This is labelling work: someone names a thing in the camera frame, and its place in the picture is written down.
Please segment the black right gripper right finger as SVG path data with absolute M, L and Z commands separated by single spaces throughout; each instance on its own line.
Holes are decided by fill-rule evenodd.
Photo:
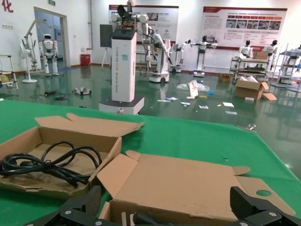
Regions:
M 265 199 L 247 195 L 238 186 L 230 189 L 230 207 L 237 221 L 231 226 L 301 226 L 301 220 L 284 213 Z

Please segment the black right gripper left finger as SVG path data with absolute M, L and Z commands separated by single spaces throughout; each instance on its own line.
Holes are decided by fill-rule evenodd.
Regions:
M 68 199 L 58 210 L 40 217 L 26 226 L 91 226 L 96 222 L 101 207 L 101 187 L 79 197 Z

